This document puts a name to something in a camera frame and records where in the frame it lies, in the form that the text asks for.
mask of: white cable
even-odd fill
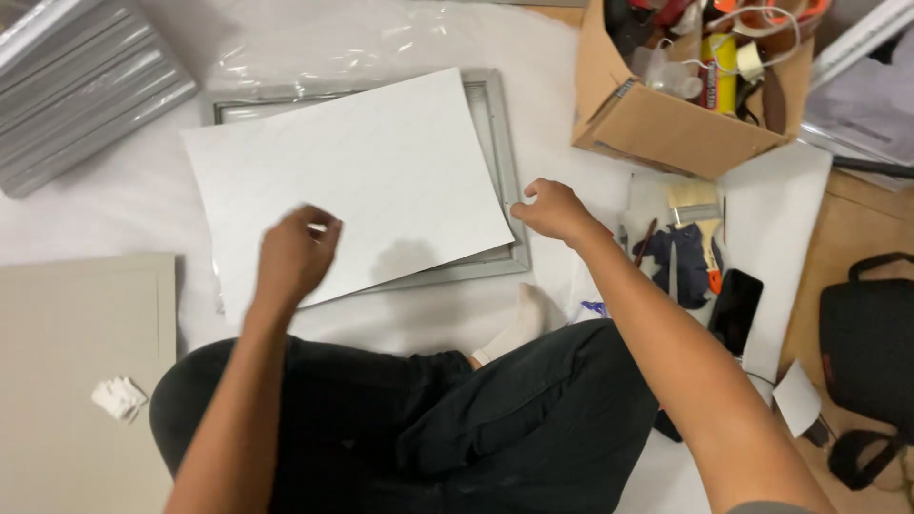
[[[800,43],[800,23],[797,21],[796,16],[794,16],[793,13],[791,13],[790,11],[787,11],[786,9],[781,9],[780,7],[775,7],[772,5],[747,5],[745,7],[740,7],[739,9],[737,9],[731,13],[727,13],[714,21],[708,22],[706,27],[713,30],[715,27],[717,27],[724,21],[727,21],[732,17],[739,16],[745,12],[750,12],[750,11],[764,11],[764,12],[775,11],[775,12],[778,12],[778,13],[781,13],[781,14],[787,16],[791,20],[791,24],[793,25],[794,40],[793,40],[793,46],[791,47],[791,49],[780,54],[777,58],[766,62],[764,65],[762,65],[762,67],[768,68],[769,66],[774,66],[775,64],[778,64],[779,62],[783,62],[783,61],[791,58],[793,56],[793,54],[797,51],[797,48],[799,48],[801,45],[801,43]],[[726,41],[729,37],[733,37],[733,36],[731,36],[730,34],[727,34],[727,37],[721,38],[720,42],[718,44],[711,47],[711,56],[714,58],[714,63],[717,65],[717,69],[721,70],[723,72],[723,74],[739,75],[738,70],[724,70],[723,68],[721,68],[720,61],[717,59],[717,49],[720,48],[720,46],[723,45],[724,41]],[[709,66],[707,64],[705,64],[704,62],[702,62],[700,59],[689,59],[689,60],[684,60],[682,62],[683,62],[683,64],[697,64],[698,66],[704,68],[705,70],[709,69]]]

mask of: cardboard box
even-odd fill
[[[640,83],[606,33],[603,0],[590,0],[579,36],[571,143],[663,171],[717,178],[796,138],[812,63],[809,40],[790,59],[774,65],[787,114],[785,134],[775,134]],[[749,108],[763,119],[761,91],[749,99]]]

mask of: white sock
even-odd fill
[[[491,343],[474,351],[473,358],[485,366],[546,334],[549,302],[549,298],[533,285],[521,283],[517,288],[517,320]]]

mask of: black strap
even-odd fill
[[[885,266],[886,264],[895,261],[908,261],[914,264],[914,255],[904,252],[895,252],[864,259],[851,266],[851,269],[847,271],[847,280],[849,282],[858,282],[861,273],[872,270],[873,268],[878,268],[879,266]]]
[[[868,446],[877,441],[888,441],[888,445],[861,469],[857,460]],[[905,435],[902,431],[896,435],[886,435],[869,430],[853,430],[834,443],[832,454],[828,456],[828,469],[852,491],[859,491],[872,484],[904,446]]]

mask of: smartphone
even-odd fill
[[[707,329],[734,357],[742,357],[746,349],[746,339],[763,288],[761,280],[740,270],[728,270],[724,275]]]

